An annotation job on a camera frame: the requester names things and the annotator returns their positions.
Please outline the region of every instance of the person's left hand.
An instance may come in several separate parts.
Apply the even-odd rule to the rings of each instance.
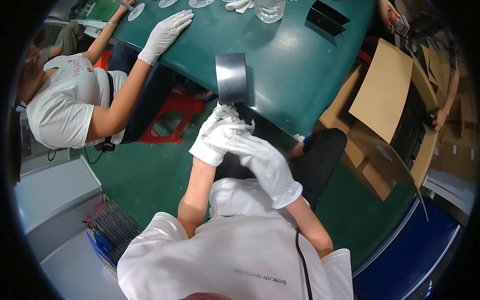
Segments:
[[[220,165],[227,151],[205,143],[202,136],[210,129],[213,129],[213,126],[216,126],[218,122],[226,118],[230,118],[230,120],[228,120],[230,123],[240,120],[239,113],[235,110],[235,107],[217,103],[210,117],[202,124],[197,139],[188,152],[211,166],[217,167]]]
[[[432,124],[435,125],[435,131],[440,131],[440,129],[445,125],[445,120],[448,117],[448,112],[445,109],[440,109],[435,115],[431,115],[434,119]]]
[[[124,0],[123,3],[125,4],[128,4],[130,6],[133,6],[133,4],[135,3],[136,0]],[[128,12],[128,9],[126,9],[125,6],[123,5],[120,5],[117,9],[117,12],[115,14],[117,14],[118,16],[120,17],[123,17],[123,15]]]

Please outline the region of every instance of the white latex glove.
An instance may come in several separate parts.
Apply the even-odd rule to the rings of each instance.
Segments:
[[[208,117],[200,128],[197,139],[189,150],[193,156],[215,167],[222,163],[226,151],[205,143],[204,137],[215,131],[215,129],[221,125],[241,127],[243,129],[252,127],[246,125],[245,121],[239,119],[239,113],[234,107],[217,103],[210,117]]]
[[[249,130],[219,125],[204,142],[238,155],[241,165],[255,174],[262,189],[272,198],[274,209],[289,205],[301,195],[303,187],[293,180],[283,155],[269,142],[252,136]]]
[[[179,34],[192,22],[192,10],[181,11],[158,23],[150,33],[147,43],[138,58],[149,65],[155,65],[156,61]]]

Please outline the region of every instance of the black cord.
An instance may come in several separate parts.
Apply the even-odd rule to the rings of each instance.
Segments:
[[[93,163],[91,163],[90,160],[88,159],[87,148],[84,148],[84,150],[85,150],[85,157],[87,158],[87,161],[90,165],[93,165],[94,163],[96,163],[101,158],[102,154],[104,154],[104,152],[102,151],[100,155],[96,158],[96,160]]]
[[[300,229],[297,228],[297,236],[295,237],[295,245],[297,246],[297,251],[300,255],[301,263],[303,265],[303,271],[305,273],[305,284],[307,285],[307,293],[308,293],[308,300],[312,300],[312,287],[310,287],[310,280],[308,279],[308,271],[307,271],[307,264],[305,263],[305,258],[303,257],[303,254],[300,250],[299,246],[299,234],[300,234]]]
[[[55,152],[53,153],[53,157],[52,159],[50,159],[50,151],[52,151],[52,149],[48,150],[48,154],[47,154],[48,161],[52,161],[55,158],[55,155],[57,154],[57,149],[55,149]]]

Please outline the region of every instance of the green table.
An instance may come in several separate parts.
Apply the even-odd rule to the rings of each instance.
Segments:
[[[193,9],[192,24],[162,56],[166,66],[213,92],[215,55],[245,52],[249,106],[287,133],[306,135],[337,95],[367,30],[375,0],[323,0],[351,21],[337,37],[320,35],[305,26],[314,0],[287,1],[283,19],[260,21],[254,10],[229,12],[225,2]],[[135,20],[124,18],[113,37],[138,49],[161,20],[190,9],[187,0],[167,8],[142,0],[145,9]],[[95,9],[89,15],[98,14]],[[113,11],[105,11],[103,21]]]

